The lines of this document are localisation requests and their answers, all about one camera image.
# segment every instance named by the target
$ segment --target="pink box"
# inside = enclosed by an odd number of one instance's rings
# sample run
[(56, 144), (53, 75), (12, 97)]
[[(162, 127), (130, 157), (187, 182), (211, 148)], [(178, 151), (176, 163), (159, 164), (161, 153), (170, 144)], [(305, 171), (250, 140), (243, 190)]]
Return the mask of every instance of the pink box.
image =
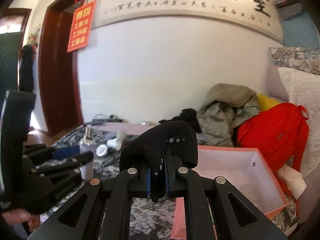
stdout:
[[(288, 204), (258, 149), (198, 146), (198, 166), (193, 170), (210, 179), (225, 177), (270, 220)], [(186, 239), (183, 198), (176, 199), (171, 238)]]

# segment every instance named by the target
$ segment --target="white bottle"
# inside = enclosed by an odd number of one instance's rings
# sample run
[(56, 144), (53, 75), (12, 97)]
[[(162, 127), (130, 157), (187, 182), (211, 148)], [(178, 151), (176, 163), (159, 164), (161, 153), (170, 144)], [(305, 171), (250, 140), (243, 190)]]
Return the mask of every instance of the white bottle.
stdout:
[[(93, 129), (91, 125), (87, 125), (85, 127), (85, 133), (83, 138), (79, 142), (80, 146), (80, 154), (85, 153), (87, 151), (95, 152), (96, 143), (92, 140)], [(92, 179), (93, 178), (93, 160), (88, 162), (86, 165), (80, 167), (81, 177), (82, 179)]]

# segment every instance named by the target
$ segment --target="black hanging garment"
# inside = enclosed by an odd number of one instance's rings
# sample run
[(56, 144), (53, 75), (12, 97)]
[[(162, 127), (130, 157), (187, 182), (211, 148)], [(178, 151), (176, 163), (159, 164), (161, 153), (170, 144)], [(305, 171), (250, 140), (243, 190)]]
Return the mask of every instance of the black hanging garment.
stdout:
[(19, 90), (32, 92), (33, 83), (33, 49), (31, 45), (25, 45), (22, 49), (22, 61), (19, 70)]
[(170, 120), (166, 120), (166, 119), (160, 120), (159, 123), (165, 123), (169, 121), (185, 121), (188, 125), (190, 125), (195, 130), (195, 132), (201, 133), (201, 129), (196, 116), (197, 116), (197, 112), (192, 108), (188, 108), (188, 109), (183, 109), (179, 116), (175, 116)]
[(144, 132), (122, 150), (120, 172), (132, 167), (139, 158), (145, 158), (150, 167), (150, 197), (157, 202), (165, 194), (164, 149), (170, 144), (172, 155), (181, 158), (187, 168), (198, 165), (198, 145), (196, 133), (183, 121), (166, 122)]

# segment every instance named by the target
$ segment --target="red bag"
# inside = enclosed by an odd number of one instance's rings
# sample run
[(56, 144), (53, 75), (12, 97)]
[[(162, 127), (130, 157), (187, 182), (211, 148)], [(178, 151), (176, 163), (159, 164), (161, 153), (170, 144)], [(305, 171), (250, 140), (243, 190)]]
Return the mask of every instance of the red bag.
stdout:
[[(292, 168), (300, 171), (309, 127), (303, 106), (282, 103), (244, 122), (238, 129), (240, 147), (258, 148), (269, 167), (276, 172), (293, 156)], [(288, 191), (278, 178), (284, 191)]]

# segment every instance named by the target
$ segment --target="red hanging sign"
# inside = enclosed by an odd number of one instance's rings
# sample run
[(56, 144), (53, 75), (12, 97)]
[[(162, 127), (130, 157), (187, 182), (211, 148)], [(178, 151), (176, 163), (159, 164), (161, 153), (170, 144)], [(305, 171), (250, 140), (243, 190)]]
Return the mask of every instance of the red hanging sign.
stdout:
[(97, 0), (81, 6), (73, 14), (67, 52), (83, 48), (88, 45), (91, 23)]

